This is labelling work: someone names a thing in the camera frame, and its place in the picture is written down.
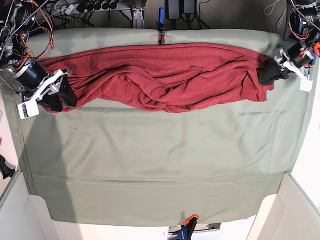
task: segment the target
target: green sheet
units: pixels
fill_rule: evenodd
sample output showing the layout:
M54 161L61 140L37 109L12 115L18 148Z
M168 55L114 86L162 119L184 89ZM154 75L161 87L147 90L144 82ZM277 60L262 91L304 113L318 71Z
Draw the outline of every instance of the green sheet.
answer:
M157 44L147 29L85 28L54 33L49 57L95 48ZM47 35L28 45L46 46ZM166 43L210 42L272 55L280 43L253 30L168 31ZM314 86L317 72L313 72ZM245 219L277 192L298 157L314 89L292 74L266 102L243 100L184 113L146 112L96 99L67 113L19 120L1 92L29 192L53 220L126 226L172 226Z

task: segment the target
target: metal bracket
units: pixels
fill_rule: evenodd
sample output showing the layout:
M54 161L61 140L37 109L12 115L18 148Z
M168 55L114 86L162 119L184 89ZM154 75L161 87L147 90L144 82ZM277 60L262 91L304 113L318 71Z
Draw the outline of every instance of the metal bracket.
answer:
M145 28L145 9L144 8L133 8L132 9L132 27L134 29L144 29Z

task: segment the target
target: red towel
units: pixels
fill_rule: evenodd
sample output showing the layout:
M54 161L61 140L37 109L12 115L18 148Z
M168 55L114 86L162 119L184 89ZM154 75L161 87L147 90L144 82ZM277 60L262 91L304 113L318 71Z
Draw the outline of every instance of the red towel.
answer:
M185 43L109 47L41 63L49 72L71 70L77 107L100 98L180 113L244 99L265 101L273 86L259 85L258 74L270 60L245 48Z

